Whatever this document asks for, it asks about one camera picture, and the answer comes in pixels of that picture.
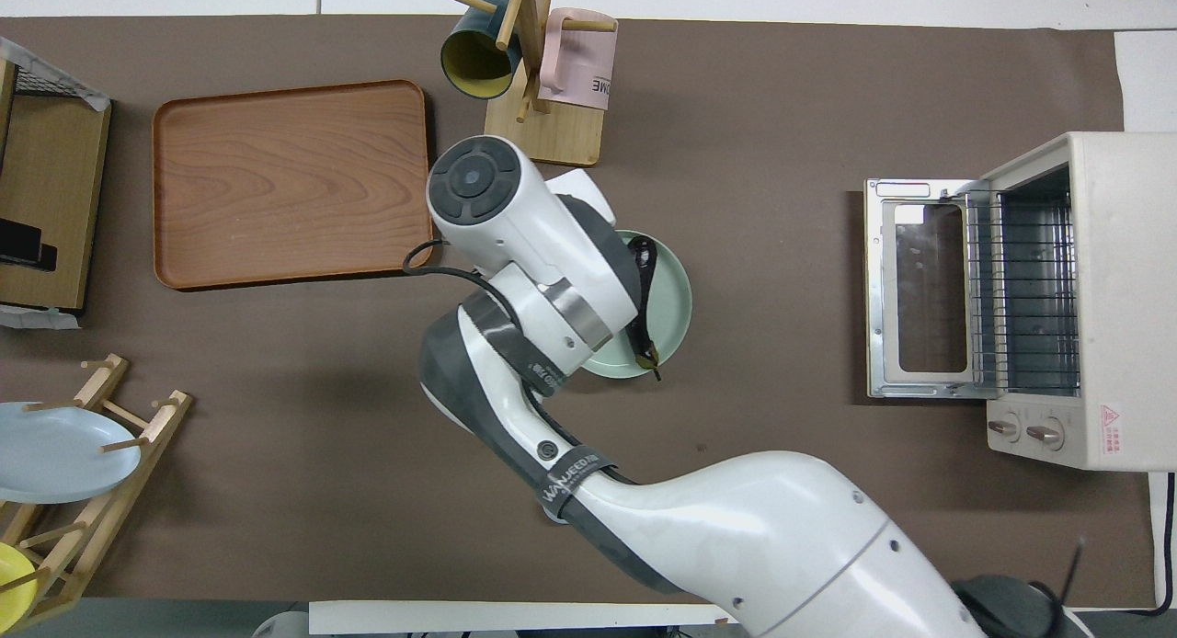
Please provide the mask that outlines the black rectangular block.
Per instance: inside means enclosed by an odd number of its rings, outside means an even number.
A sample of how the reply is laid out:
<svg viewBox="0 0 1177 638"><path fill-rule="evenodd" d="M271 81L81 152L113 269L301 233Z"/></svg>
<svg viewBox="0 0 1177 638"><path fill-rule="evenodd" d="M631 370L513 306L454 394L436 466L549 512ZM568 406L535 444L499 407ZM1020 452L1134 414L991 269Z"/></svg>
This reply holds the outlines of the black rectangular block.
<svg viewBox="0 0 1177 638"><path fill-rule="evenodd" d="M0 218L0 264L54 272L58 250L42 242L42 230Z"/></svg>

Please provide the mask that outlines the brown wooden tray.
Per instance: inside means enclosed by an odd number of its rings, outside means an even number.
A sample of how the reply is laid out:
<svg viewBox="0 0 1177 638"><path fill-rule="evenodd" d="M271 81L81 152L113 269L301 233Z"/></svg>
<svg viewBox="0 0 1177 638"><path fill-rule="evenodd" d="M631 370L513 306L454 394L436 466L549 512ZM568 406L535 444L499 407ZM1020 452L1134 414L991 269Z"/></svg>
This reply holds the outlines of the brown wooden tray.
<svg viewBox="0 0 1177 638"><path fill-rule="evenodd" d="M427 109L403 78L161 105L158 280L194 291L398 272L433 235Z"/></svg>

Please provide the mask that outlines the brown table mat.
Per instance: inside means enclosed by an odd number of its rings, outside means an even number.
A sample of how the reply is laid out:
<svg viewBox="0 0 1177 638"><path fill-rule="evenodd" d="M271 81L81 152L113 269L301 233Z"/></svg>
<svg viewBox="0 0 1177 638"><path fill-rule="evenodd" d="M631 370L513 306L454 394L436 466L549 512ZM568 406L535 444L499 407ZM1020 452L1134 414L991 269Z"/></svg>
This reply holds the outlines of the brown table mat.
<svg viewBox="0 0 1177 638"><path fill-rule="evenodd" d="M88 589L124 598L669 603L544 517L417 386L455 278L177 293L153 272L152 119L177 98L407 78L437 151L485 105L443 77L450 16L0 18L113 97L81 328L0 327L0 401L195 399ZM867 177L982 177L1064 131L1122 128L1113 36L1050 29L621 22L591 175L689 270L661 383L578 371L551 416L636 481L762 450L831 461L946 578L1153 602L1148 478L988 448L982 404L865 396Z"/></svg>

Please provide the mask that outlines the glass oven door with handle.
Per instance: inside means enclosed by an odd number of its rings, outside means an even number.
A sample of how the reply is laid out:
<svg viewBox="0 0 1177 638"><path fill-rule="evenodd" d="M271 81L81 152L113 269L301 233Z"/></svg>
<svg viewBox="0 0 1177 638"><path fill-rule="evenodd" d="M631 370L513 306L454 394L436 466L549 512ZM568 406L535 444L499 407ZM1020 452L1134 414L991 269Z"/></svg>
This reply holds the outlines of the glass oven door with handle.
<svg viewBox="0 0 1177 638"><path fill-rule="evenodd" d="M989 400L971 290L975 198L988 180L864 182L867 394Z"/></svg>

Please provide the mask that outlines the dark blue mug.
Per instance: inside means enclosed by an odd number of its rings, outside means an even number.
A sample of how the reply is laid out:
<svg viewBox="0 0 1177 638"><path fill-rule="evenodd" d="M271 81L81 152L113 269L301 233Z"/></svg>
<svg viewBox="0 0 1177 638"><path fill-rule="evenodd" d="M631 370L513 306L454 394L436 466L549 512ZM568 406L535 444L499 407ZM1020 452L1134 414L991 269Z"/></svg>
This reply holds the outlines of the dark blue mug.
<svg viewBox="0 0 1177 638"><path fill-rule="evenodd" d="M471 6L443 44L440 60L445 75L459 92L492 100L508 92L523 60L523 49L518 32L508 36L506 49L496 46L508 0L483 1L493 7L491 13Z"/></svg>

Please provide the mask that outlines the light blue plate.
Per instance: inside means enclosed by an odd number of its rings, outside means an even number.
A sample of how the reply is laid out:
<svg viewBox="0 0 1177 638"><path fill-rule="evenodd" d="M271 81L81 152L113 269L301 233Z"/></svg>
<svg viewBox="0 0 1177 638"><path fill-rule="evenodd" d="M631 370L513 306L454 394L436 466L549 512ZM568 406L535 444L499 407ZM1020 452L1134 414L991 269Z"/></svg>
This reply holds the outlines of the light blue plate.
<svg viewBox="0 0 1177 638"><path fill-rule="evenodd" d="M129 428L88 408L26 411L0 403L0 500L61 504L101 496L137 471L142 450L101 447L131 438Z"/></svg>

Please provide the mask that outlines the white paper scrap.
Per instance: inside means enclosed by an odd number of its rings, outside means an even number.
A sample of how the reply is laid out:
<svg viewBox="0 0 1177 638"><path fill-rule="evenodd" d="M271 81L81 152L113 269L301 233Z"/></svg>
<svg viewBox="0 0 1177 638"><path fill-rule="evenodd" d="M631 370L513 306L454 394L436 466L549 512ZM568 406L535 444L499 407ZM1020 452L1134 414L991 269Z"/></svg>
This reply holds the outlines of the white paper scrap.
<svg viewBox="0 0 1177 638"><path fill-rule="evenodd" d="M0 304L0 326L16 331L77 331L77 315L59 308L28 308Z"/></svg>

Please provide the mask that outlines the wooden box with black device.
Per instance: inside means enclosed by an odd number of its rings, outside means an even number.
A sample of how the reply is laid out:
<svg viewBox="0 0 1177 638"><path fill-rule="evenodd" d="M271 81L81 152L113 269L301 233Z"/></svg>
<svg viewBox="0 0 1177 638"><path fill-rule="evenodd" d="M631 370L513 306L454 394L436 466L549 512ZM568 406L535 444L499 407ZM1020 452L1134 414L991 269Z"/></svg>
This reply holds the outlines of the wooden box with black device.
<svg viewBox="0 0 1177 638"><path fill-rule="evenodd" d="M0 162L0 219L40 231L54 270L0 260L0 303L84 310L112 108L16 95Z"/></svg>

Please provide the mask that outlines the green plate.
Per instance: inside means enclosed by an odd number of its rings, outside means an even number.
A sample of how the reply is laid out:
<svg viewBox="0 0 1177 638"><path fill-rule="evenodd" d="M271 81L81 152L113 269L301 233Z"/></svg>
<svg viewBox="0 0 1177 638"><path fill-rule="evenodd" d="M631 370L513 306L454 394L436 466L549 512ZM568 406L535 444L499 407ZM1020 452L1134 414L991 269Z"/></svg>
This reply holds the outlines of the green plate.
<svg viewBox="0 0 1177 638"><path fill-rule="evenodd" d="M625 327L584 363L583 370L607 379L633 379L653 373L665 376L669 358L678 348L692 319L693 295L689 273L680 258L667 245L653 240L657 260L653 265L652 285L645 311L645 328L657 348L658 368L646 368L638 363L630 327Z"/></svg>

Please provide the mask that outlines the wooden mug tree stand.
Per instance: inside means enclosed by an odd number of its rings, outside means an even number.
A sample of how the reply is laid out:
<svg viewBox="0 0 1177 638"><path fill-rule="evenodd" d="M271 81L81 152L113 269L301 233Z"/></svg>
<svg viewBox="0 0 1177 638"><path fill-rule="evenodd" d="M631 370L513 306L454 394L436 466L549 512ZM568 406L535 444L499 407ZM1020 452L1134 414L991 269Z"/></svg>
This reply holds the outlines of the wooden mug tree stand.
<svg viewBox="0 0 1177 638"><path fill-rule="evenodd" d="M452 0L491 13L493 7L483 0ZM500 97L487 101L485 127L487 134L508 138L524 153L539 162L592 167L600 160L601 131L606 109L593 109L570 104L539 100L538 86L541 58L545 51L545 26L551 13L551 0L508 0L500 31L498 49L508 47L508 36L518 32L523 60L514 80ZM601 22L565 22L565 29L610 29Z"/></svg>

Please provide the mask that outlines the pink mug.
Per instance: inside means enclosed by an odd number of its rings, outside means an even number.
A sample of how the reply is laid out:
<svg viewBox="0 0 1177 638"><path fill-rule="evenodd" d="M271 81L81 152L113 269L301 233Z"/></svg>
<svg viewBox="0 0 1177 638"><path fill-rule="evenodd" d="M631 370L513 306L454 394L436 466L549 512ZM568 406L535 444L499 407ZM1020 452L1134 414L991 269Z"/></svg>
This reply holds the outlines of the pink mug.
<svg viewBox="0 0 1177 638"><path fill-rule="evenodd" d="M565 29L565 22L601 22L610 29ZM539 100L609 109L617 19L600 11L551 9L543 38Z"/></svg>

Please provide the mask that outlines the wooden plate rack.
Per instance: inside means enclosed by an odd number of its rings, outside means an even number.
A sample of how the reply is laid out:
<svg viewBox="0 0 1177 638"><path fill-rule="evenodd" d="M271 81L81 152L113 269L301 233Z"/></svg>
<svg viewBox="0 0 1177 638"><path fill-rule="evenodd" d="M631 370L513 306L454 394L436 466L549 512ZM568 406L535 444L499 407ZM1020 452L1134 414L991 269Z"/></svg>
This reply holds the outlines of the wooden plate rack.
<svg viewBox="0 0 1177 638"><path fill-rule="evenodd" d="M178 390L154 401L151 416L135 416L119 406L114 394L129 366L129 361L117 354L86 360L84 368L91 376L71 399L26 401L26 411L72 406L109 417L129 428L133 438L104 446L102 452L137 446L142 450L142 461L118 486L85 500L44 505L0 500L0 541L16 547L36 567L34 574L0 587L0 592L29 579L38 580L29 611L4 634L49 620L81 600L177 428L188 416L194 400Z"/></svg>

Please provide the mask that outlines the light wooden board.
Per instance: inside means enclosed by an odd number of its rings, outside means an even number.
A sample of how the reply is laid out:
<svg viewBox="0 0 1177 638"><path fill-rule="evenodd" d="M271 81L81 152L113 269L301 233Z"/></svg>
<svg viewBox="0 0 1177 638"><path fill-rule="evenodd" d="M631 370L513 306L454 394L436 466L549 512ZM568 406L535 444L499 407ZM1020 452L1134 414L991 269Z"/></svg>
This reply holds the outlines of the light wooden board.
<svg viewBox="0 0 1177 638"><path fill-rule="evenodd" d="M8 140L14 97L16 97L18 68L15 64L0 59L0 172Z"/></svg>

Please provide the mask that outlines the yellow plate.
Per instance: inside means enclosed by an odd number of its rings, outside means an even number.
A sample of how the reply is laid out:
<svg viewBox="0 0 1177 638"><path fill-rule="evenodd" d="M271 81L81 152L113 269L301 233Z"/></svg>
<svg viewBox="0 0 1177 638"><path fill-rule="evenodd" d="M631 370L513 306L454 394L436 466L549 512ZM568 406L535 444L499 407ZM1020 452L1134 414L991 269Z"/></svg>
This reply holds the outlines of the yellow plate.
<svg viewBox="0 0 1177 638"><path fill-rule="evenodd" d="M36 567L16 547L0 541L0 587L34 574ZM11 630L29 611L36 593L36 579L0 592L0 634Z"/></svg>

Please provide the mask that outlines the dark purple eggplant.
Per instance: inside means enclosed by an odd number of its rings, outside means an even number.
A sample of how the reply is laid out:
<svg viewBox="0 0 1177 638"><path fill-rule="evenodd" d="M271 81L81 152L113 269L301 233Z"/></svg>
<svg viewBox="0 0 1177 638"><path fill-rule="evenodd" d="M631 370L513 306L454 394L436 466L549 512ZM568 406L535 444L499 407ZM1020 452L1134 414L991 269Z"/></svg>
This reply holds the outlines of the dark purple eggplant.
<svg viewBox="0 0 1177 638"><path fill-rule="evenodd" d="M653 373L656 383L661 383L660 354L650 334L649 310L653 277L658 264L657 244L649 235L636 235L627 242L627 248L636 264L639 278L639 300L636 304L636 319L626 326L630 348L634 363L643 370Z"/></svg>

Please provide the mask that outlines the white toaster oven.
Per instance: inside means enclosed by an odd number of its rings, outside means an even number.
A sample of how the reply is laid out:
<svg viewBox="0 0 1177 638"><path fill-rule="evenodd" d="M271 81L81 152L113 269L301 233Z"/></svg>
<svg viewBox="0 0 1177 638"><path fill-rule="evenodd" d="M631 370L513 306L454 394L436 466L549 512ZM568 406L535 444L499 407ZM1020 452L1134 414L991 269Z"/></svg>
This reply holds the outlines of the white toaster oven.
<svg viewBox="0 0 1177 638"><path fill-rule="evenodd" d="M1177 132L1068 132L988 172L988 190L1068 188L1080 394L1005 393L996 452L1086 471L1177 472ZM1051 450L1032 425L1063 428Z"/></svg>

